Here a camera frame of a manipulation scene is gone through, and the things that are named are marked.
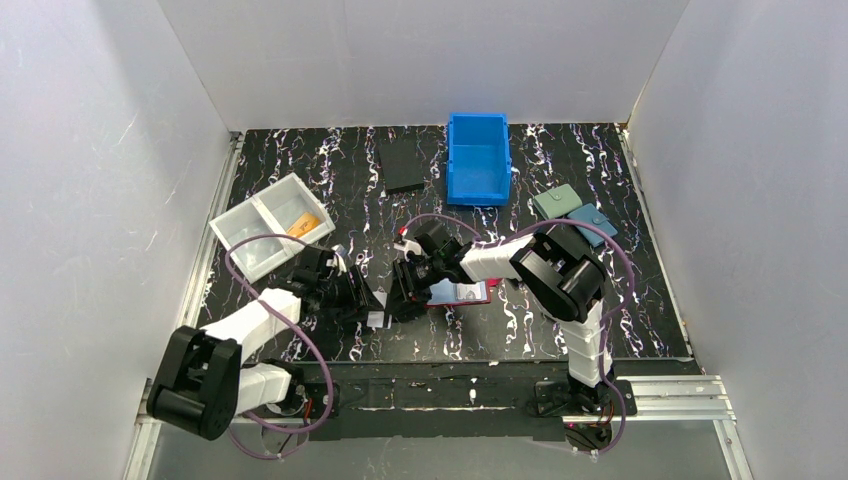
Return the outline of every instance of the white backdrop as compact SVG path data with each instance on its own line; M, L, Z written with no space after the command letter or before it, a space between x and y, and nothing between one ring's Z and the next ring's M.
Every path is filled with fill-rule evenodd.
M695 354L756 478L845 477L845 25L844 2L692 0L631 122Z
M155 0L0 14L0 476L120 478L229 134Z
M688 0L160 0L231 130L626 121Z

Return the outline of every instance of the black marble surface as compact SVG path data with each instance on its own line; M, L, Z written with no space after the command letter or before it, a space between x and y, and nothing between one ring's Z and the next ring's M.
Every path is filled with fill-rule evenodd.
M364 256L363 272L374 290L387 290L394 233L418 213L452 215L497 239L540 220L530 199L570 184L584 203L592 202L619 230L615 239L633 259L636 297L612 333L616 357L688 357L668 289L641 206L634 191L615 125L510 125L513 184L510 201L500 208L445 204L446 133L443 126L252 130L245 137L229 207L295 172L324 202L336 229L320 245L344 245L349 259ZM426 172L418 192L386 195L375 147L398 138L414 140ZM470 235L453 225L464 241ZM611 282L606 308L621 299L623 269L609 248L596 252ZM219 246L209 273L198 325L206 325L244 306L250 299L235 284ZM254 284L273 286L275 272ZM420 318L372 329L364 322L337 325L314 317L301 327L328 360L336 361L500 361L565 358L557 325L540 314L532 295L501 284L491 304L433 308ZM260 351L262 358L311 359L302 342L286 332Z

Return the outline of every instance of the purple cable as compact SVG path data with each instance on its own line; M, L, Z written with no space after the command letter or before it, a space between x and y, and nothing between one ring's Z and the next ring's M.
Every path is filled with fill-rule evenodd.
M233 445L235 445L235 446L236 446L236 448L238 448L239 450L241 450L241 453L243 453L243 454L247 455L248 457L255 458L255 459L257 459L257 460L281 460L281 459L283 459L283 458L288 457L288 456L289 456L289 455L291 455L292 453L294 453L294 452L296 452L296 451L300 450L301 448L303 448L303 446L304 446L304 445L306 445L306 442L308 442L308 441L309 441L309 437L307 437L307 439L306 439L306 440L304 440L304 441L303 441L303 443L301 443L300 445L295 446L293 449L289 450L288 452L285 452L285 453L279 453L279 454L277 454L277 455L265 455L264 453L256 453L256 452L254 452L253 450L251 450L251 449L247 448L247 447L246 447L246 446L245 446L245 445L241 442L241 440L239 440L239 438L236 436L236 432L234 432L234 431L233 431L232 427L230 427L230 428L228 428L228 429L227 429L227 434L229 435L230 440L232 440Z
M447 220L449 222L453 222L453 223L455 223L455 224L457 224L461 227L467 228L471 233L473 233L475 242L482 242L483 241L483 237L480 236L479 233L477 233L477 230L474 230L474 227L463 222L462 220L459 220L459 219L453 218L453 217L449 217L447 215L442 215L441 213L422 213L420 215L416 215L416 216L412 217L411 219L409 219L409 221L406 222L406 225L404 225L403 228L409 229L409 226L412 225L412 223L415 222L416 220L418 220L419 218L441 218L442 220Z
M287 240L292 240L294 242L297 242L297 243L299 243L303 246L307 246L306 242L304 242L303 240L301 240L297 237L292 237L291 235L285 235L285 234L282 234L282 233L264 233L262 235L256 235L254 237L246 238L246 239L236 243L232 247L230 247L230 249L227 250L227 253L224 254L224 264L227 266L227 270L230 272L230 275L232 275L233 278L235 278L235 280L242 287L247 289L247 291L250 293L250 295L253 298L257 299L259 304L262 305L265 308L265 310L268 311L268 313L279 318L280 321L282 321L287 327L289 327L289 329L292 332L294 332L294 334L297 335L298 338L300 338L301 341L303 341L304 344L306 344L306 347L308 349L312 350L312 354L315 355L315 360L317 360L318 365L321 366L321 373L324 375L324 381L327 384L327 404L324 407L324 411L321 413L321 416L318 417L318 420L315 420L315 422L313 422L313 423L311 423L311 424L309 424L305 427L301 427L301 428L280 427L280 426L274 425L273 423L266 422L265 420L259 418L259 416L257 416L253 412L247 412L247 413L245 413L245 416L250 418L254 422L258 423L259 425L262 425L263 427L265 427L269 430L273 430L275 432L292 433L292 434L294 434L294 433L307 433L307 432L311 432L312 430L315 430L316 428L323 425L324 422L327 421L327 418L330 416L330 411L332 410L332 405L333 405L333 377L330 375L330 367L327 366L327 362L324 361L324 357L321 355L321 352L318 351L318 347L316 347L315 343L313 343L312 340L305 333L303 333L303 330L301 330L300 327L298 327L296 324L294 324L291 320L286 318L285 315L283 315L282 313L271 308L271 306L268 305L264 300L259 300L259 292L257 292L252 286L250 286L250 283L247 280L245 280L244 277L242 277L241 275L238 274L238 272L236 272L236 269L233 266L233 259L232 259L233 252L237 248L241 247L242 245L244 245L246 243L253 242L255 240L260 240L260 239L263 239L263 238L285 238Z
M565 219L565 218L554 218L554 219L551 219L551 220L541 221L539 223L536 223L535 225L531 225L531 226L529 226L525 229L522 229L521 231L519 231L518 233L515 233L514 235L511 235L509 238L504 240L502 243L506 243L506 242L510 242L512 240L515 240L516 238L527 235L528 233L531 233L531 232L537 230L539 227L544 227L546 225L571 225L571 226L574 226L574 227L581 227L581 228L585 228L586 230L590 230L590 231L598 234L601 238L603 238L604 242L606 242L606 244L609 245L613 249L615 254L618 255L619 258L621 258L621 261L624 262L624 270L625 270L625 273L626 273L626 276L627 276L627 290L624 292L624 300L622 300L621 303L616 305L615 308L613 308L612 310L605 313L604 316L601 317L601 322L600 322L601 323L601 343L600 343L601 344L601 351L600 351L601 356L598 359L598 365L601 368L601 372L604 372L604 355L603 355L603 352L604 352L604 350L606 350L606 347L607 347L607 340L608 340L608 337L609 337L609 331L610 331L610 328L612 326L612 317L613 317L613 315L616 315L617 313L624 310L624 308L630 303L630 301L633 298L634 293L636 292L636 275L633 273L633 264L630 262L630 259L627 258L627 254L624 252L624 249L621 248L621 245L616 243L615 240L613 240L603 230L601 230L600 228L598 228L595 225L591 225L591 224L583 223L583 222L578 222L576 220ZM621 395L621 391L618 390L618 387L616 387L615 384L610 382L609 379L607 378L607 376L604 375L603 373L601 373L601 379L603 380L604 385L606 385L607 388L612 390L613 393L615 393L615 395L618 397L619 406L621 407L621 410L620 410L621 411L621 426L618 427L618 432L616 433L615 437L613 437L612 441L610 441L609 445L598 450L598 453L606 453L606 452L610 451L612 449L612 447L614 447L618 443L618 441L621 439L621 435L624 433L624 425L625 425L626 419L627 419L627 412L626 412L626 408L625 408L625 405L624 405L624 396Z

